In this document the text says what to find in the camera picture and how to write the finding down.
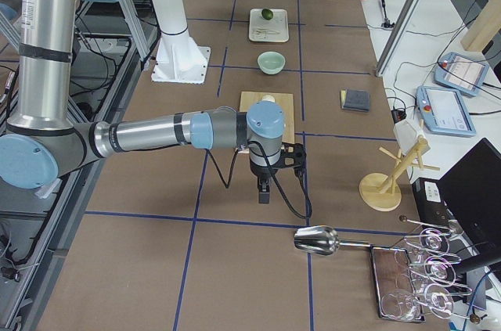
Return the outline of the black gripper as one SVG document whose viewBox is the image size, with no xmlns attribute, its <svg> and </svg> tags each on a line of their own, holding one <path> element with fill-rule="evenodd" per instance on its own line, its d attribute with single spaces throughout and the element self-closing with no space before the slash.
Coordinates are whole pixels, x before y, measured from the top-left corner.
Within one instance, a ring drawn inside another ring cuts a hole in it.
<svg viewBox="0 0 501 331">
<path fill-rule="evenodd" d="M 305 177 L 305 148 L 300 143 L 283 143 L 281 149 L 271 155 L 265 155 L 265 148 L 259 142 L 250 142 L 250 169 L 258 179 L 258 202 L 269 204 L 270 179 L 278 170 L 293 168 L 301 187 Z"/>
</svg>

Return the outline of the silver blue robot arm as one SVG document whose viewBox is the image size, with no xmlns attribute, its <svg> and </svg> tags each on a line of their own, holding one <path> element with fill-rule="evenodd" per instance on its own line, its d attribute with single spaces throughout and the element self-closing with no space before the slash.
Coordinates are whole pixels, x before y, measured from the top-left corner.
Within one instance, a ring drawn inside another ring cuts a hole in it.
<svg viewBox="0 0 501 331">
<path fill-rule="evenodd" d="M 22 0 L 18 104 L 1 137 L 1 176 L 34 189 L 114 153 L 191 145 L 247 149 L 259 202 L 279 169 L 304 177 L 305 151 L 283 141 L 284 113 L 262 100 L 246 112 L 222 106 L 145 121 L 73 124 L 67 118 L 74 23 L 80 0 Z"/>
</svg>

